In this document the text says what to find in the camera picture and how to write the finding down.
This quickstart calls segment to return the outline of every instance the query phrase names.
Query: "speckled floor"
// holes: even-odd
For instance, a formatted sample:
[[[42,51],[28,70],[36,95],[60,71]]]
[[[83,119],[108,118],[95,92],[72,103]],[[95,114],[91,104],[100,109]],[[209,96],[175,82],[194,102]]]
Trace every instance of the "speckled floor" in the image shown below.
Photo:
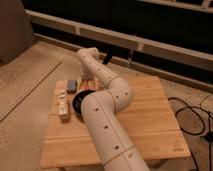
[[[48,48],[49,53],[51,53],[51,50],[60,52],[60,57],[63,62],[0,123],[0,171],[42,171],[39,167],[39,160],[55,82],[59,79],[78,78],[80,75],[79,62],[75,58],[74,52],[44,42],[39,43],[45,48]],[[121,75],[145,75],[113,64],[109,64],[109,67]],[[26,77],[22,78],[22,74],[19,75],[19,79],[27,80],[28,78]],[[163,79],[161,79],[161,83],[168,97],[177,96],[193,105],[198,105],[202,99],[208,95],[206,92]],[[208,98],[203,106],[213,111],[212,101],[213,97]],[[180,105],[175,102],[172,102],[171,105],[174,110],[180,107]],[[186,113],[184,116],[182,115],[179,118],[179,122],[182,126],[190,130],[200,128],[200,124],[190,113]],[[184,134],[184,136],[196,155],[200,170],[207,171],[208,144],[199,137],[192,137],[186,134]],[[195,168],[191,158],[172,159],[165,162],[160,161],[162,166],[160,166],[160,164],[157,165],[156,163],[158,162],[159,161],[149,161],[151,170],[187,171]],[[67,168],[67,170],[102,171],[103,168],[98,165],[72,167]]]

